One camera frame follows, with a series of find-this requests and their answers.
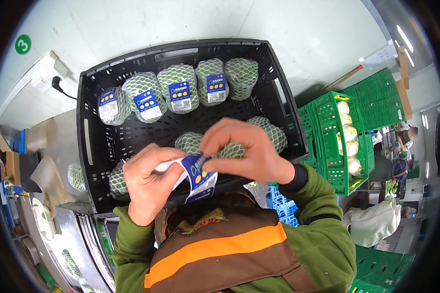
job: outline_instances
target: blue crate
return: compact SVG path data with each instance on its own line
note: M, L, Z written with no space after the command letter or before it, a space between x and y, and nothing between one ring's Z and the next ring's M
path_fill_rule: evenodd
M269 183L269 190L269 194L265 197L267 207L276 210L279 221L282 223L298 227L298 220L294 215L298 209L295 202L285 198L285 196L279 192L279 188L271 183Z

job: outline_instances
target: wooden stick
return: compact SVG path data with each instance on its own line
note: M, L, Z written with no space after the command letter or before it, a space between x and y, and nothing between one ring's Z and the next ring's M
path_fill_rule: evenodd
M346 76L344 76L341 80L339 80L338 82L336 82L335 85L333 85L332 87L329 88L329 90L327 90L326 92L332 91L335 87L337 87L338 85L340 85L341 83L345 82L346 79L348 79L349 77L351 77L352 75L354 75L355 73L357 73L358 70L362 69L363 66L362 64L360 64L359 66L355 67L354 70L352 70L351 72L349 72Z

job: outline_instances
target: green fleece jacket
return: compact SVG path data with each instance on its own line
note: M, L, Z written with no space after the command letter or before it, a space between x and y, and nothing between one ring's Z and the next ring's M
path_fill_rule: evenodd
M306 185L296 193L288 193L279 187L283 196L297 204L295 216L299 223L321 214L334 214L342 219L333 188L312 168L300 166L308 172ZM112 253L117 267L116 292L143 292L145 275L155 252L153 222L145 227L135 225L127 215L127 208L116 207L114 213L120 218ZM283 224L283 228L298 261L316 283L316 292L345 292L349 289L357 273L356 255L351 236L342 221L321 219L298 228ZM238 293L293 292L283 277L263 278L231 290Z

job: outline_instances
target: wrist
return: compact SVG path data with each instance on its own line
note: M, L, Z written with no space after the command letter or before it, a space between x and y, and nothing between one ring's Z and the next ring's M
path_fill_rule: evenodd
M137 226L148 226L155 219L155 217L147 217L140 209L137 209L135 204L129 203L129 208L127 209L127 215L129 219Z
M295 178L295 167L286 159L280 157L276 182L281 185L289 184Z

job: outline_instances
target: black sleeve cuff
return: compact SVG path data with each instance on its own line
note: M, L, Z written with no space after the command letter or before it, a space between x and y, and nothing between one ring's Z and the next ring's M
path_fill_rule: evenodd
M298 192L305 187L306 182L308 182L308 172L306 169L298 165L294 165L294 167L295 177L293 180L289 184L281 185L281 187L288 192Z

